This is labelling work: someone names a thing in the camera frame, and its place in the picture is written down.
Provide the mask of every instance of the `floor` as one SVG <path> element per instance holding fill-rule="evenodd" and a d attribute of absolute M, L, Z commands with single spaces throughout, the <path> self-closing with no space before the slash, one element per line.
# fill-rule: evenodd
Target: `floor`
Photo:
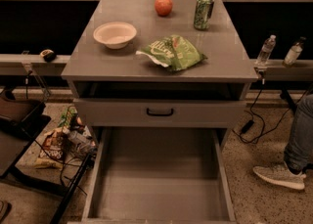
<path fill-rule="evenodd" d="M 247 111 L 256 92 L 251 91 L 247 95 Z M 300 92 L 292 94 L 292 97 L 297 100 L 300 98 Z M 38 137 L 39 143 L 43 142 L 45 132 L 53 130 L 60 123 L 61 115 L 71 106 L 71 98 L 68 95 L 66 100 L 62 100 L 62 97 L 57 98 L 51 99 L 46 105 L 45 113 L 50 115 L 52 120 Z M 288 111 L 288 105 L 280 98 L 278 91 L 264 91 L 253 110 L 266 122 L 265 131 L 274 128 L 283 114 L 287 113 L 276 130 L 264 135 L 257 143 L 245 144 L 234 133 L 239 132 L 250 119 L 250 114 L 244 112 L 234 132 L 228 138 L 222 156 L 237 222 L 240 224 L 312 223 L 313 172 L 311 170 L 307 173 L 306 188 L 302 192 L 269 185 L 252 173 L 254 165 L 271 165 L 282 161 L 283 148 L 288 141 L 293 119 L 292 112 Z M 261 120 L 256 119 L 255 124 L 245 135 L 246 140 L 258 136 L 261 126 Z M 20 159 L 18 168 L 30 176 L 58 183 L 60 170 L 34 168 L 39 150 L 38 145 L 33 144 Z M 64 180 L 70 178 L 75 171 L 75 167 L 68 167 L 63 174 Z M 80 188 L 76 189 L 60 223 L 80 220 L 91 174 L 92 169 L 86 171 L 79 185 Z M 12 205 L 10 214 L 3 221 L 4 224 L 50 223 L 61 201 L 60 198 L 50 194 L 3 182 L 0 183 L 0 196 L 1 200 L 6 200 Z"/>
<path fill-rule="evenodd" d="M 255 94 L 249 93 L 247 97 L 249 104 L 253 98 L 255 98 Z M 66 112 L 70 105 L 71 99 L 68 96 L 66 99 L 58 97 L 56 100 L 48 101 L 45 113 L 50 115 L 52 120 L 38 137 L 39 143 L 43 142 L 45 132 L 53 130 L 58 125 L 62 113 Z M 287 105 L 279 98 L 278 93 L 271 92 L 261 95 L 254 110 L 262 115 L 266 122 L 265 131 L 267 131 L 276 126 L 287 110 Z M 234 131 L 238 132 L 249 119 L 250 114 L 245 112 Z M 311 170 L 307 173 L 306 189 L 303 192 L 269 185 L 252 173 L 254 165 L 271 165 L 282 160 L 283 148 L 289 138 L 291 123 L 292 113 L 288 111 L 277 129 L 260 138 L 255 144 L 245 144 L 234 132 L 230 134 L 222 156 L 233 208 L 239 224 L 312 223 L 313 172 Z M 258 136 L 261 126 L 261 121 L 257 120 L 247 132 L 246 139 L 252 140 Z M 39 150 L 38 145 L 33 144 L 19 161 L 18 168 L 28 175 L 59 182 L 60 170 L 34 168 Z M 75 169 L 75 167 L 68 167 L 64 174 L 65 177 L 70 178 Z M 92 170 L 86 171 L 79 185 L 80 189 L 75 191 L 60 223 L 80 220 L 91 174 Z M 3 224 L 20 222 L 45 224 L 50 223 L 61 199 L 0 182 L 0 200 L 5 200 L 12 205 Z"/>

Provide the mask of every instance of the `open drawer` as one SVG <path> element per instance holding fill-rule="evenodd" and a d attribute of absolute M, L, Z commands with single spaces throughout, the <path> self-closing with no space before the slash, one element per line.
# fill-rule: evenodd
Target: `open drawer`
<path fill-rule="evenodd" d="M 214 130 L 105 128 L 82 223 L 235 223 Z"/>
<path fill-rule="evenodd" d="M 245 101 L 75 99 L 90 126 L 233 128 Z"/>

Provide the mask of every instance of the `green can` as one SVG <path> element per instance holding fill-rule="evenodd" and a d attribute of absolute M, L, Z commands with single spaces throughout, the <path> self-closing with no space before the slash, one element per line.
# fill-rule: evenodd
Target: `green can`
<path fill-rule="evenodd" d="M 214 0 L 197 0 L 194 28 L 206 30 L 209 27 L 208 20 L 211 18 L 214 7 Z"/>

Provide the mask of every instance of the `cabinet top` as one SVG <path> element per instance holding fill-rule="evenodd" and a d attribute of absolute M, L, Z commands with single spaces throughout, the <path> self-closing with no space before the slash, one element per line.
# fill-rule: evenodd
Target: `cabinet top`
<path fill-rule="evenodd" d="M 251 82 L 257 76 L 222 0 L 215 0 L 209 29 L 194 29 L 196 0 L 173 0 L 167 17 L 155 11 L 155 0 L 101 0 L 87 24 L 62 77 L 89 81 Z M 120 50 L 112 50 L 93 38 L 106 22 L 129 22 L 136 37 Z M 188 39 L 207 59 L 194 67 L 169 72 L 145 55 L 142 47 L 171 34 Z"/>

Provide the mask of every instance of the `apple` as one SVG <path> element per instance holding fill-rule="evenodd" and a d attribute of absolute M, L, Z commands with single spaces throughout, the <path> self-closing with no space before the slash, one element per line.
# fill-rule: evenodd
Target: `apple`
<path fill-rule="evenodd" d="M 173 9 L 172 0 L 156 0 L 155 9 L 159 16 L 165 17 L 168 16 Z"/>

